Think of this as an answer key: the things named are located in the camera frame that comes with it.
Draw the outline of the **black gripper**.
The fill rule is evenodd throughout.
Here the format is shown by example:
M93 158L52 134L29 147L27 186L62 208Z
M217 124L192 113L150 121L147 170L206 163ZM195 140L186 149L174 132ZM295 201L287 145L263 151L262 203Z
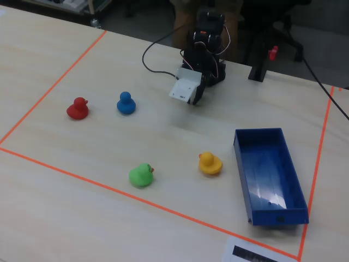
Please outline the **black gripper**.
M188 104L196 105L203 96L207 82L218 80L218 62L204 43L196 43L183 50L183 68L202 73L194 99L187 101Z

